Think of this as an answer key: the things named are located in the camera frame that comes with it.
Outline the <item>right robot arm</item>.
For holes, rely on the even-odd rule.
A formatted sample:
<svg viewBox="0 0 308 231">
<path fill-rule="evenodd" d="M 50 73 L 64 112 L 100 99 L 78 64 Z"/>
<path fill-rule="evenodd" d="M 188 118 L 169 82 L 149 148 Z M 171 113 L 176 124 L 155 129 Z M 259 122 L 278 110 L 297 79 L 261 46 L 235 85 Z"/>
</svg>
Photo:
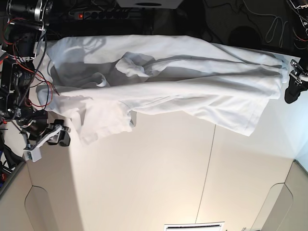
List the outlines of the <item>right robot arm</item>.
<svg viewBox="0 0 308 231">
<path fill-rule="evenodd" d="M 42 44 L 47 44 L 46 27 L 52 9 L 51 0 L 4 0 L 0 6 L 6 10 L 7 24 L 3 28 L 3 55 L 0 79 L 0 117 L 15 121 L 26 136 L 34 141 L 29 149 L 40 144 L 67 147 L 70 144 L 69 128 L 63 120 L 48 123 L 46 108 L 56 92 L 53 84 L 34 66 Z M 36 105 L 29 99 L 34 80 L 46 85 L 45 103 Z"/>
</svg>

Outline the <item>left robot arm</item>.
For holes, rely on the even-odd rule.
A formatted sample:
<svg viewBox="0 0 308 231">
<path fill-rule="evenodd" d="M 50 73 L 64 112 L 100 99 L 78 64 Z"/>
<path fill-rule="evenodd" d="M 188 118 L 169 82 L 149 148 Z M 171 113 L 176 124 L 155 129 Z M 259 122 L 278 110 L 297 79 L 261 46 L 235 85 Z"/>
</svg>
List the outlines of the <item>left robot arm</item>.
<svg viewBox="0 0 308 231">
<path fill-rule="evenodd" d="M 308 2 L 306 0 L 287 0 L 288 18 L 293 34 L 295 56 L 291 60 L 288 87 L 285 90 L 286 103 L 295 102 L 300 94 L 308 90 Z"/>
</svg>

